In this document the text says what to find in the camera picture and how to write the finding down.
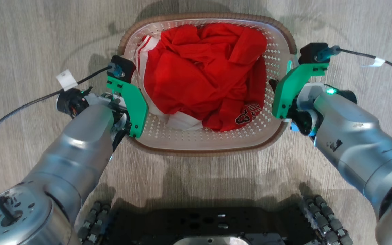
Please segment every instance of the laundry basket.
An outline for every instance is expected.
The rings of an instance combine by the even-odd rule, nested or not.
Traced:
[[[133,25],[123,36],[118,54],[135,62],[135,50],[143,37],[159,37],[162,31],[182,26],[204,26],[211,23],[230,23],[260,30],[267,38],[263,57],[267,68],[267,86],[263,111],[246,126],[228,132],[214,132],[203,128],[196,131],[175,130],[165,126],[157,116],[149,113],[142,136],[132,139],[139,147],[164,152],[229,152],[256,149],[274,143],[284,132],[286,123],[271,115],[274,92],[270,79],[281,79],[295,59],[296,44],[293,36],[280,22],[263,16],[235,13],[191,13],[158,16]],[[139,86],[135,72],[133,84]]]

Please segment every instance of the floor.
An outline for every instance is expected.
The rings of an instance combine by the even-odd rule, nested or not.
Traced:
[[[76,78],[107,64],[138,20],[159,14],[232,11],[273,17],[298,47],[328,42],[392,61],[392,1],[20,0],[0,3],[0,118],[59,89],[55,76]],[[392,135],[392,68],[341,54],[322,78],[353,90],[359,105]],[[0,126],[0,192],[18,183],[70,121],[55,98]],[[267,209],[311,189],[321,194],[357,245],[376,244],[372,207],[309,139],[287,130],[271,147],[217,157],[159,156],[123,142],[87,200],[114,200],[139,211],[163,207],[256,205]]]

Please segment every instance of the green 3d-printed part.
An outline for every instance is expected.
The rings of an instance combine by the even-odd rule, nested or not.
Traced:
[[[272,115],[278,119],[287,118],[288,109],[311,76],[324,76],[329,63],[302,64],[291,70],[279,81],[275,89]]]
[[[131,129],[129,136],[140,138],[145,127],[146,117],[148,116],[148,105],[142,92],[136,86],[123,82],[111,76],[107,76],[107,88],[116,93],[121,93],[128,110]]]

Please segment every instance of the cable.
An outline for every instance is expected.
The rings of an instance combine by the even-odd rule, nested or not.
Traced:
[[[354,55],[359,55],[359,56],[363,56],[363,57],[368,57],[368,58],[376,59],[376,56],[373,56],[373,55],[370,55],[370,54],[363,54],[363,53],[359,53],[359,52],[355,52],[355,51],[350,51],[350,50],[346,50],[346,49],[342,49],[342,48],[337,49],[337,51],[341,51],[341,52],[348,53],[348,54],[354,54]],[[389,61],[385,61],[385,63],[386,63],[387,65],[392,66],[392,63],[389,62]]]
[[[107,71],[107,70],[110,69],[110,68],[112,68],[111,65],[109,65],[109,66],[107,66],[107,67],[105,67],[105,68],[102,68],[101,70],[99,70],[99,71],[97,71],[97,72],[95,72],[95,73],[90,74],[90,75],[87,76],[86,78],[81,79],[79,82],[77,82],[77,84],[80,85],[81,83],[86,82],[87,80],[93,78],[94,76],[96,76],[96,75],[98,75],[98,74],[100,74],[100,73],[103,73],[104,71]],[[64,90],[61,89],[61,90],[55,91],[54,93],[51,93],[51,94],[48,94],[47,96],[43,96],[43,97],[41,97],[41,98],[39,98],[39,99],[33,100],[33,101],[31,101],[31,102],[29,102],[29,103],[27,103],[27,104],[24,104],[24,105],[21,106],[21,107],[18,107],[18,108],[15,109],[15,110],[12,110],[12,111],[11,111],[10,113],[8,113],[6,116],[4,116],[3,118],[0,119],[0,124],[2,124],[2,122],[4,122],[5,120],[7,120],[9,117],[11,117],[11,116],[13,116],[14,114],[16,114],[16,113],[20,112],[21,110],[25,109],[26,107],[29,107],[30,105],[36,104],[37,102],[44,101],[45,99],[49,99],[49,98],[51,98],[51,97],[53,97],[53,96],[58,95],[58,94],[61,93],[61,92],[64,92]]]

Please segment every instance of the connector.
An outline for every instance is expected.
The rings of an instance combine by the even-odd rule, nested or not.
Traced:
[[[113,62],[109,63],[109,66],[111,66],[111,68],[109,70],[107,70],[107,72],[113,74],[113,76],[117,77],[117,78],[121,78],[125,76],[125,73],[122,71],[122,67],[120,67],[119,65],[116,65]]]
[[[340,47],[338,45],[332,46],[331,48],[325,48],[322,51],[319,51],[317,55],[314,57],[316,62],[325,62],[330,57],[335,56],[341,52]]]

